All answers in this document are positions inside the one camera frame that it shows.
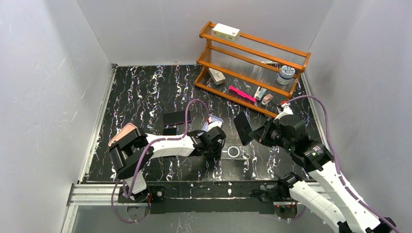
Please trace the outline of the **lilac phone case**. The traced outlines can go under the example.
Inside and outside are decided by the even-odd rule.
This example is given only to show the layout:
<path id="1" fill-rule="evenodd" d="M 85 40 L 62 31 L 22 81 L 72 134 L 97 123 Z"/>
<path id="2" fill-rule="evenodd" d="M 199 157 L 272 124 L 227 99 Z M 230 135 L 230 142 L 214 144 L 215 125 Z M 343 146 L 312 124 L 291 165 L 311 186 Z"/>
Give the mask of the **lilac phone case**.
<path id="1" fill-rule="evenodd" d="M 202 131 L 208 132 L 214 127 L 222 127 L 223 120 L 216 116 L 210 116 L 202 127 Z"/>

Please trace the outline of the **clear magsafe phone case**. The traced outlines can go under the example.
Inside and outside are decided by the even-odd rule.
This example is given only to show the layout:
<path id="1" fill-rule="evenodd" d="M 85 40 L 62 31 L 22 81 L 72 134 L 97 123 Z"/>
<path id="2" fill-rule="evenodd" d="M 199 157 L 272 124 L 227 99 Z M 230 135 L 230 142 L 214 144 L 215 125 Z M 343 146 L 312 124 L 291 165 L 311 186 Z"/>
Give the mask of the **clear magsafe phone case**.
<path id="1" fill-rule="evenodd" d="M 243 146 L 243 145 L 227 144 L 222 149 L 221 159 L 242 160 L 242 161 L 249 160 L 250 159 L 249 147 Z"/>

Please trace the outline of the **black smartphone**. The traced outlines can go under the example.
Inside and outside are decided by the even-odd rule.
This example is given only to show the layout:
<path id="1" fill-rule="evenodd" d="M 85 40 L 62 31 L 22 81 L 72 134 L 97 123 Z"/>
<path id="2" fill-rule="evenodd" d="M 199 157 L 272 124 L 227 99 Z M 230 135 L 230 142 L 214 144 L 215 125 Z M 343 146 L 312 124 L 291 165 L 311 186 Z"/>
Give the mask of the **black smartphone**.
<path id="1" fill-rule="evenodd" d="M 244 111 L 241 111 L 234 118 L 234 124 L 242 145 L 248 145 L 253 140 L 253 138 L 249 136 L 249 133 L 252 132 L 253 129 Z"/>

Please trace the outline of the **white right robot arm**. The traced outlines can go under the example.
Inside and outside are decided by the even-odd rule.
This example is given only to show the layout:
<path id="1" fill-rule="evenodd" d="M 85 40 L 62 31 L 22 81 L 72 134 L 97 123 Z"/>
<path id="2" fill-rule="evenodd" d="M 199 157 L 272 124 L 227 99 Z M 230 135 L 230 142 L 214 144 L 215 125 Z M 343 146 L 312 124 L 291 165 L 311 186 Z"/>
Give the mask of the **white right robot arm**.
<path id="1" fill-rule="evenodd" d="M 378 216 L 350 190 L 349 182 L 338 174 L 331 152 L 322 142 L 310 138 L 299 117 L 285 115 L 270 119 L 256 130 L 248 125 L 244 132 L 248 140 L 285 149 L 292 160 L 319 183 L 329 199 L 292 172 L 277 181 L 286 195 L 303 203 L 334 232 L 390 233 L 395 230 L 391 218 Z"/>

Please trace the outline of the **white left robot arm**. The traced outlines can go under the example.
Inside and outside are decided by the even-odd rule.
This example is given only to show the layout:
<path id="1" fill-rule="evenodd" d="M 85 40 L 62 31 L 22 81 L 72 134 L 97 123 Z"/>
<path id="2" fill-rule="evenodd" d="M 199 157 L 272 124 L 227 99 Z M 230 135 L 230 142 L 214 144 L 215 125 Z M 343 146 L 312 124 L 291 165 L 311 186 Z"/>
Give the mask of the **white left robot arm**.
<path id="1" fill-rule="evenodd" d="M 123 182 L 126 198 L 146 190 L 142 168 L 154 158 L 204 156 L 220 158 L 226 134 L 220 126 L 187 134 L 164 136 L 147 134 L 128 123 L 108 143 L 108 152 L 116 177 Z"/>

